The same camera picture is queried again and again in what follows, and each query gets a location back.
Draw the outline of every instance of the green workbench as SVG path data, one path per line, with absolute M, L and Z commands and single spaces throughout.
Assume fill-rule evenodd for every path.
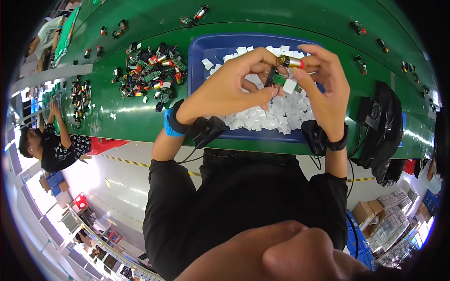
M 202 4 L 210 9 L 198 25 L 187 29 L 180 23 L 180 16 L 191 16 Z M 367 34 L 357 35 L 349 26 L 350 19 L 360 21 Z M 117 30 L 122 19 L 128 21 L 127 31 L 118 39 L 111 32 Z M 107 35 L 100 34 L 105 26 Z M 165 41 L 178 48 L 187 58 L 190 42 L 197 36 L 221 32 L 262 32 L 294 36 L 321 43 L 336 53 L 351 87 L 346 122 L 350 127 L 348 150 L 357 143 L 359 124 L 356 120 L 359 97 L 372 97 L 375 81 L 386 82 L 402 102 L 407 114 L 403 147 L 398 148 L 394 158 L 429 157 L 433 150 L 434 123 L 428 116 L 428 102 L 421 97 L 421 85 L 426 84 L 431 92 L 437 91 L 430 62 L 419 37 L 407 22 L 405 16 L 391 1 L 375 0 L 313 0 L 277 2 L 223 0 L 205 3 L 190 1 L 118 1 L 108 0 L 102 5 L 90 1 L 83 3 L 75 22 L 72 41 L 59 66 L 70 65 L 73 60 L 79 64 L 93 63 L 93 72 L 83 76 L 92 86 L 92 103 L 95 108 L 86 113 L 81 129 L 72 125 L 72 118 L 66 120 L 69 133 L 94 137 L 115 138 L 131 141 L 154 142 L 163 127 L 162 112 L 154 112 L 156 101 L 152 93 L 147 103 L 142 97 L 121 99 L 118 85 L 111 84 L 113 70 L 125 66 L 125 50 L 132 41 L 156 47 Z M 382 38 L 389 52 L 384 54 L 376 43 Z M 95 48 L 103 46 L 101 57 L 95 56 Z M 90 59 L 84 59 L 84 51 L 91 48 Z M 362 75 L 353 58 L 361 54 L 367 64 L 368 74 Z M 416 84 L 410 72 L 404 73 L 401 61 L 416 66 L 420 84 Z M 177 86 L 175 103 L 187 97 L 187 84 Z M 73 114 L 70 99 L 63 98 L 64 116 Z M 110 113 L 115 113 L 113 120 Z M 186 140 L 186 145 L 193 142 Z M 261 152 L 311 154 L 306 144 L 275 143 L 216 139 L 209 147 L 253 150 Z

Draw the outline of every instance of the red plastic stool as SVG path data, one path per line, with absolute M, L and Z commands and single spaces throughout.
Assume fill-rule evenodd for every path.
M 86 200 L 87 200 L 87 198 L 84 195 L 84 193 L 80 193 L 80 194 L 78 194 L 77 197 L 75 197 L 75 199 L 73 200 L 73 203 L 75 203 L 75 205 L 81 210 L 84 207 L 89 205 L 89 203 Z
M 406 160 L 406 164 L 405 164 L 405 167 L 403 168 L 403 170 L 409 174 L 414 174 L 415 167 L 416 167 L 416 160 L 413 159 L 412 161 L 410 161 L 408 159 L 408 160 Z
M 111 148 L 119 147 L 130 142 L 119 139 L 104 139 L 104 138 L 102 138 L 102 142 L 100 142 L 98 138 L 94 137 L 90 138 L 90 140 L 91 140 L 90 152 L 86 153 L 86 155 L 89 156 L 103 153 Z

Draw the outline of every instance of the hand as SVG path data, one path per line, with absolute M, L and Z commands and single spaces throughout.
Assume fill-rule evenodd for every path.
M 283 89 L 277 85 L 258 90 L 245 76 L 257 74 L 265 83 L 276 59 L 259 47 L 227 61 L 182 103 L 176 115 L 178 122 L 192 124 L 201 116 L 226 116 L 258 105 L 268 110 L 267 102 L 277 94 L 283 95 Z
M 340 141 L 344 136 L 345 112 L 347 111 L 350 86 L 337 55 L 317 45 L 300 45 L 302 51 L 312 54 L 304 57 L 303 69 L 293 67 L 292 75 L 306 91 L 317 124 L 325 131 L 330 142 Z M 321 93 L 314 81 L 324 85 Z
M 59 109 L 56 101 L 50 102 L 50 113 L 55 115 L 56 117 L 61 116 L 61 110 Z

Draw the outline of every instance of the person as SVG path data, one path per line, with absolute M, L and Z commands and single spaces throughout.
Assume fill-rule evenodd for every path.
M 59 136 L 55 135 L 55 120 L 59 125 Z M 55 173 L 90 152 L 91 144 L 90 137 L 68 133 L 61 111 L 56 101 L 52 101 L 47 124 L 41 121 L 38 129 L 21 129 L 19 151 L 25 157 L 38 159 L 47 172 Z
M 33 38 L 30 43 L 28 51 L 25 53 L 25 57 L 28 57 L 32 53 L 35 53 L 38 59 L 36 72 L 40 72 L 44 68 L 44 58 L 42 56 L 45 49 L 52 47 L 52 51 L 56 50 L 58 45 L 59 34 L 62 31 L 64 21 L 67 18 L 65 16 L 59 16 L 48 22 L 46 22 L 37 33 L 37 36 Z
M 435 157 L 431 161 L 427 161 L 417 178 L 422 180 L 433 194 L 438 194 L 441 191 L 441 175 L 437 173 Z
M 312 55 L 302 59 L 303 69 L 290 72 L 329 142 L 341 142 L 350 87 L 339 58 L 317 45 L 299 48 Z M 265 48 L 227 61 L 181 104 L 176 120 L 191 125 L 201 116 L 258 105 L 266 110 L 282 89 L 258 90 L 244 77 L 258 74 L 264 83 L 272 66 L 276 57 Z M 371 272 L 342 251 L 346 147 L 332 151 L 329 145 L 325 173 L 309 181 L 294 155 L 205 149 L 196 191 L 187 169 L 174 161 L 185 137 L 166 132 L 152 148 L 142 228 L 149 262 L 165 280 L 348 280 Z

